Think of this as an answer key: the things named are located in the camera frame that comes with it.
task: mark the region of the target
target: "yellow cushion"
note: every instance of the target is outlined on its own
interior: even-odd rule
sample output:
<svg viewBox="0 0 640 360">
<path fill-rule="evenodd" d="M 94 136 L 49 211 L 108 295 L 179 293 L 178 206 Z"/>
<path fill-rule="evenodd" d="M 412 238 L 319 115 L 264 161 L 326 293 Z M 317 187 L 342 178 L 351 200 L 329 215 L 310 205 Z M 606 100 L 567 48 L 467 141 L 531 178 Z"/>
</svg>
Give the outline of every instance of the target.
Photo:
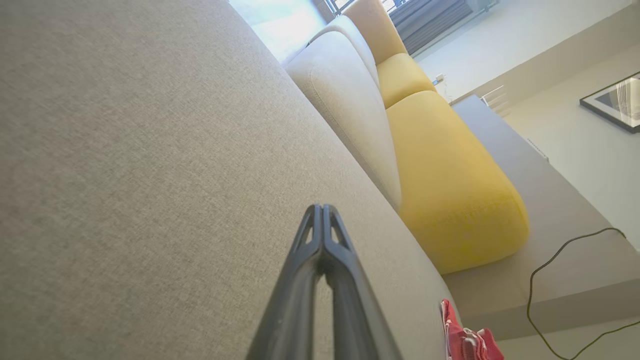
<svg viewBox="0 0 640 360">
<path fill-rule="evenodd" d="M 520 195 L 441 96 L 410 95 L 387 116 L 400 217 L 441 274 L 502 259 L 527 241 Z"/>
<path fill-rule="evenodd" d="M 385 108 L 420 91 L 436 91 L 427 74 L 411 56 L 395 54 L 378 65 L 380 93 Z"/>
<path fill-rule="evenodd" d="M 356 0 L 343 12 L 367 41 L 376 64 L 399 53 L 408 54 L 380 0 Z"/>
</svg>

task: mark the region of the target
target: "black cable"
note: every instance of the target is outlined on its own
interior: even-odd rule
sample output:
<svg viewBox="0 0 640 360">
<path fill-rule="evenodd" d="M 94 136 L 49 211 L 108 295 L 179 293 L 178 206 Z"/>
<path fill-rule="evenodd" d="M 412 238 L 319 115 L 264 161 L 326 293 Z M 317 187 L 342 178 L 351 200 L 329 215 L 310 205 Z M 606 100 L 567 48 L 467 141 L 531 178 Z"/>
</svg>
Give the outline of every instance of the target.
<svg viewBox="0 0 640 360">
<path fill-rule="evenodd" d="M 602 229 L 600 231 L 598 231 L 597 233 L 593 233 L 593 234 L 587 234 L 587 235 L 582 235 L 582 236 L 578 236 L 577 238 L 573 238 L 571 240 L 569 240 L 568 242 L 564 243 L 564 245 L 562 245 L 562 247 L 560 248 L 560 250 L 558 250 L 556 252 L 556 254 L 549 260 L 547 261 L 544 265 L 542 265 L 541 267 L 535 269 L 535 271 L 533 273 L 531 273 L 531 279 L 529 280 L 529 301 L 527 302 L 527 318 L 529 319 L 529 322 L 531 323 L 531 326 L 533 326 L 534 329 L 536 329 L 536 332 L 538 333 L 538 335 L 540 335 L 540 337 L 542 338 L 542 341 L 545 342 L 545 344 L 547 345 L 547 347 L 549 348 L 549 350 L 551 350 L 552 353 L 554 353 L 555 356 L 557 356 L 558 358 L 562 359 L 562 360 L 574 360 L 576 357 L 578 357 L 583 351 L 587 350 L 588 347 L 590 347 L 591 345 L 593 345 L 596 341 L 598 341 L 602 336 L 605 336 L 606 334 L 612 334 L 616 331 L 620 331 L 622 329 L 626 329 L 627 327 L 631 327 L 634 325 L 638 325 L 640 324 L 640 322 L 634 322 L 634 323 L 630 323 L 629 325 L 625 325 L 619 329 L 613 330 L 613 331 L 607 331 L 603 334 L 601 334 L 600 336 L 598 336 L 596 338 L 596 340 L 593 340 L 591 343 L 589 343 L 589 345 L 585 346 L 584 348 L 582 348 L 582 350 L 578 351 L 578 354 L 576 354 L 574 357 L 572 357 L 571 359 L 567 359 L 566 357 L 562 357 L 560 355 L 557 354 L 557 352 L 554 351 L 554 349 L 551 348 L 551 345 L 549 345 L 549 342 L 547 341 L 547 339 L 545 339 L 545 336 L 542 335 L 542 332 L 540 332 L 540 330 L 538 330 L 538 328 L 536 327 L 536 325 L 533 323 L 533 321 L 531 320 L 531 315 L 529 314 L 529 311 L 531 310 L 531 299 L 533 298 L 533 276 L 536 275 L 537 272 L 539 272 L 540 270 L 542 270 L 545 266 L 551 264 L 551 261 L 553 261 L 558 255 L 560 255 L 560 252 L 567 246 L 569 245 L 569 243 L 571 243 L 572 241 L 578 240 L 578 239 L 582 239 L 582 238 L 588 238 L 589 236 L 594 236 L 600 233 L 605 232 L 606 230 L 615 230 L 617 232 L 619 232 L 622 237 L 624 237 L 625 239 L 627 238 L 625 236 L 625 233 L 623 233 L 622 231 L 620 231 L 619 229 L 615 228 L 615 227 L 607 227 L 605 229 Z"/>
</svg>

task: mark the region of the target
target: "red cloth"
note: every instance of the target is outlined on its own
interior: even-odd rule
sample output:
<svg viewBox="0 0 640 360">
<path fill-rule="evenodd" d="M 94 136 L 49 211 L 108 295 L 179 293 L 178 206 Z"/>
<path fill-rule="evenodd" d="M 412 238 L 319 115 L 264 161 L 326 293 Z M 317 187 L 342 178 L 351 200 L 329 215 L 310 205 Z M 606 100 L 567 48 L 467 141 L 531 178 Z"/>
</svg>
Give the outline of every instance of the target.
<svg viewBox="0 0 640 360">
<path fill-rule="evenodd" d="M 447 299 L 442 301 L 442 325 L 447 360 L 504 360 L 491 331 L 482 329 L 474 332 L 460 326 L 456 312 Z"/>
</svg>

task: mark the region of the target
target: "picture frame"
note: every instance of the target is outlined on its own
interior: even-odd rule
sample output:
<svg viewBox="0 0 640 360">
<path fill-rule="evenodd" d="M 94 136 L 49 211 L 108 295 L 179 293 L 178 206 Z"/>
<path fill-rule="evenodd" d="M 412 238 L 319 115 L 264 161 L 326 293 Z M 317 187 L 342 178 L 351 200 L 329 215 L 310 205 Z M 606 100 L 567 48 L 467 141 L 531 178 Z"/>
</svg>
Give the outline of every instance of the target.
<svg viewBox="0 0 640 360">
<path fill-rule="evenodd" d="M 580 105 L 629 133 L 640 133 L 640 72 L 581 98 Z"/>
</svg>

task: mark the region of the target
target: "fabric upholstery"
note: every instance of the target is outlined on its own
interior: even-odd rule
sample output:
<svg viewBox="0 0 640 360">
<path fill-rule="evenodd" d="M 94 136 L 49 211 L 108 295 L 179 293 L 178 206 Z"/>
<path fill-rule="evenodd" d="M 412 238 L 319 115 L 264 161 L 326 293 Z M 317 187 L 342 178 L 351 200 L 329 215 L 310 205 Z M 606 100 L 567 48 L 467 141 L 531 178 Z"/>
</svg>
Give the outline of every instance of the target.
<svg viewBox="0 0 640 360">
<path fill-rule="evenodd" d="M 400 217 L 441 274 L 502 259 L 527 241 L 520 195 L 440 95 L 418 92 L 387 114 Z"/>
<path fill-rule="evenodd" d="M 338 16 L 327 24 L 327 26 L 318 34 L 316 34 L 311 41 L 313 42 L 322 34 L 328 33 L 329 31 L 338 31 L 349 39 L 351 45 L 353 45 L 358 52 L 358 55 L 362 58 L 367 70 L 371 73 L 371 77 L 373 78 L 373 81 L 375 81 L 376 86 L 379 88 L 380 81 L 378 80 L 376 60 L 373 58 L 373 54 L 371 54 L 371 50 L 369 49 L 367 42 L 362 37 L 362 34 L 360 34 L 360 31 L 355 24 L 353 24 L 353 21 L 346 16 Z"/>
<path fill-rule="evenodd" d="M 385 106 L 351 42 L 337 31 L 325 33 L 286 69 L 397 209 L 402 195 Z"/>
<path fill-rule="evenodd" d="M 417 92 L 437 92 L 420 65 L 404 53 L 395 54 L 378 65 L 378 75 L 385 108 Z"/>
<path fill-rule="evenodd" d="M 343 11 L 343 14 L 360 30 L 371 49 L 376 65 L 395 54 L 408 54 L 380 0 L 356 0 Z"/>
<path fill-rule="evenodd" d="M 0 359 L 244 359 L 313 202 L 443 358 L 442 278 L 226 1 L 5 0 L 0 44 Z"/>
</svg>

